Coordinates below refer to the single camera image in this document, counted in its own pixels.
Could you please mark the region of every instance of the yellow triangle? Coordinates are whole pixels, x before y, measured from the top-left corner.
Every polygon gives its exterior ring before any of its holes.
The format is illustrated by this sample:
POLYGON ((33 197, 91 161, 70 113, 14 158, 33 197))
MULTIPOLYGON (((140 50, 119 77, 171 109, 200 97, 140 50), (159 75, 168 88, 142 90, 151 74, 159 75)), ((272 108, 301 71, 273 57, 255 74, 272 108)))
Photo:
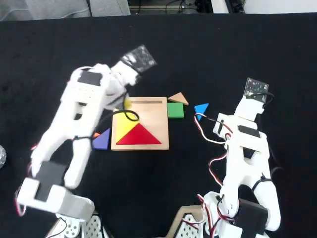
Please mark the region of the yellow triangle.
POLYGON ((168 99, 172 102, 183 103, 187 106, 189 105, 186 98, 184 97, 184 95, 182 93, 177 93, 177 94, 169 97, 168 99))
MULTIPOLYGON (((136 117, 132 113, 127 113, 128 116, 132 119, 136 117)), ((139 122, 129 120, 124 113, 118 113, 114 115, 116 117, 116 133, 115 133, 115 142, 117 143, 122 139, 133 127, 135 127, 139 122)))

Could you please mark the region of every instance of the puzzle piece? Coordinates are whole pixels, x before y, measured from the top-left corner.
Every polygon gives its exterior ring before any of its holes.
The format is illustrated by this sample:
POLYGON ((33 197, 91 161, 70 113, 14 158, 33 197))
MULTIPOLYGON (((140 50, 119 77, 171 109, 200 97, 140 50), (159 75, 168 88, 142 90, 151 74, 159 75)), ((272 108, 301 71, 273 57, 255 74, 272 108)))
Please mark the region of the puzzle piece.
POLYGON ((172 102, 177 102, 177 103, 183 103, 184 105, 189 105, 186 98, 182 93, 177 93, 171 97, 168 98, 172 102))
POLYGON ((117 145, 157 145, 161 144, 148 130, 140 123, 133 127, 117 145))
MULTIPOLYGON (((127 113, 128 116, 132 119, 136 119, 136 117, 132 113, 127 113)), ((129 120, 124 113, 118 113, 114 115, 117 120, 117 127, 116 127, 116 135, 115 141, 116 143, 122 139, 133 127, 135 127, 138 122, 129 120)))
MULTIPOLYGON (((194 106, 194 109, 196 113, 204 114, 208 106, 209 106, 209 103, 200 104, 200 105, 194 106)), ((197 115, 198 121, 200 121, 201 118, 202 118, 201 115, 197 115)))
POLYGON ((93 147, 97 150, 107 150, 109 144, 110 128, 93 140, 93 147))
POLYGON ((184 107, 182 103, 167 103, 168 118, 184 118, 184 107))

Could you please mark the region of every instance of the black cable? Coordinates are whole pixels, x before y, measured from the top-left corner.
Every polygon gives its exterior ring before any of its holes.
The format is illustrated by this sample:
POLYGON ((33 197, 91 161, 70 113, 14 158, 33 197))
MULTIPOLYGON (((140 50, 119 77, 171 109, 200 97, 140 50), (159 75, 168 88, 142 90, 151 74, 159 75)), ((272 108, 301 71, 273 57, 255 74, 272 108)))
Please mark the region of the black cable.
POLYGON ((174 3, 174 2, 177 2, 177 1, 180 1, 180 0, 173 0, 173 1, 170 1, 168 4, 165 5, 165 13, 167 14, 167 6, 174 3))
POLYGON ((102 238, 105 238, 105 234, 104 234, 104 226, 102 224, 102 220, 101 220, 101 214, 93 214, 91 217, 96 216, 100 218, 100 230, 101 230, 101 236, 102 238))
POLYGON ((262 93, 255 93, 252 95, 247 95, 246 99, 255 98, 256 96, 259 96, 259 95, 270 96, 270 99, 266 103, 263 104, 263 108, 267 107, 267 105, 269 105, 273 101, 273 99, 275 98, 274 94, 272 94, 270 92, 262 92, 262 93))
POLYGON ((61 232, 59 232, 59 233, 57 233, 57 234, 55 234, 55 235, 51 235, 51 236, 45 237, 45 238, 52 238, 52 237, 58 236, 59 234, 62 234, 62 233, 66 230, 66 228, 67 228, 67 222, 66 222, 63 218, 61 218, 61 217, 60 217, 60 219, 65 223, 65 228, 64 228, 61 232))
POLYGON ((86 2, 87 2, 87 5, 88 5, 88 9, 89 9, 90 16, 93 16, 93 14, 92 14, 92 12, 91 12, 90 0, 86 0, 86 2))
POLYGON ((271 178, 273 177, 274 173, 278 170, 283 170, 282 167, 276 166, 273 169, 271 169, 270 174, 271 174, 271 178))
POLYGON ((132 110, 126 110, 126 109, 122 109, 122 110, 118 110, 118 111, 114 111, 112 113, 109 113, 107 115, 105 115, 100 121, 99 123, 97 124, 97 126, 95 127, 95 130, 93 131, 93 134, 91 136, 75 136, 73 140, 81 140, 81 139, 90 139, 90 141, 93 140, 93 136, 96 132, 96 129, 98 128, 98 126, 100 126, 106 119, 110 118, 111 116, 115 115, 115 114, 118 114, 118 113, 131 113, 133 115, 135 115, 135 117, 137 119, 133 119, 134 121, 137 121, 139 120, 139 115, 135 112, 135 111, 132 111, 132 110))
POLYGON ((141 10, 141 2, 142 2, 142 0, 139 0, 139 9, 138 9, 137 14, 139 14, 139 13, 140 13, 140 10, 141 10))

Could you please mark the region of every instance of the black table surface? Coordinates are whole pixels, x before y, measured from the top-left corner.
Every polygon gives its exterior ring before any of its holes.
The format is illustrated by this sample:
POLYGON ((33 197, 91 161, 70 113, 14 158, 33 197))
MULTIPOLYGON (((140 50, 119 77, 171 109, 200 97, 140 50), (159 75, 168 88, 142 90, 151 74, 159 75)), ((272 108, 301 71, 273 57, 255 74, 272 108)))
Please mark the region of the black table surface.
MULTIPOLYGON (((247 77, 270 84, 275 100, 262 116, 284 171, 273 176, 281 210, 275 237, 315 236, 317 14, 167 15, 0 23, 0 237, 42 238, 54 214, 28 208, 19 218, 13 194, 26 176, 30 147, 49 127, 71 72, 114 65, 145 44, 158 65, 131 96, 183 92, 185 119, 169 120, 168 151, 95 151, 75 194, 92 199, 115 237, 166 235, 181 206, 196 193, 219 191, 207 161, 224 148, 203 140, 194 105, 207 115, 232 114, 247 77)), ((202 121, 208 136, 213 124, 202 121)), ((53 159, 69 163, 71 142, 53 159)), ((225 162, 214 166, 221 178, 225 162)), ((241 196, 247 196, 247 189, 241 196)))

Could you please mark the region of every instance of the robotic arm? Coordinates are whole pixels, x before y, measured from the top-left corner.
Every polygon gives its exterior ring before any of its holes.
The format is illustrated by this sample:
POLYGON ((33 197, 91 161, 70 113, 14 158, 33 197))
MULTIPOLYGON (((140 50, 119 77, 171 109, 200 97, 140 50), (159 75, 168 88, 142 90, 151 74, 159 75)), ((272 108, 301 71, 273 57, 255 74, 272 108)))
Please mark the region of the robotic arm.
POLYGON ((21 186, 17 202, 67 217, 88 220, 94 204, 73 195, 83 176, 91 148, 91 138, 104 109, 122 107, 127 89, 136 84, 140 73, 156 62, 144 46, 127 53, 112 68, 105 64, 76 69, 67 83, 60 106, 31 155, 32 178, 21 186), (69 166, 51 162, 61 144, 73 140, 69 166))
POLYGON ((247 80, 244 96, 234 115, 219 113, 213 132, 223 139, 227 150, 226 176, 220 193, 209 192, 204 201, 209 206, 212 225, 220 238, 267 237, 264 230, 276 231, 280 210, 276 188, 268 166, 269 149, 266 135, 258 131, 256 115, 264 111, 268 85, 247 80), (259 204, 239 199, 240 185, 248 186, 259 204))

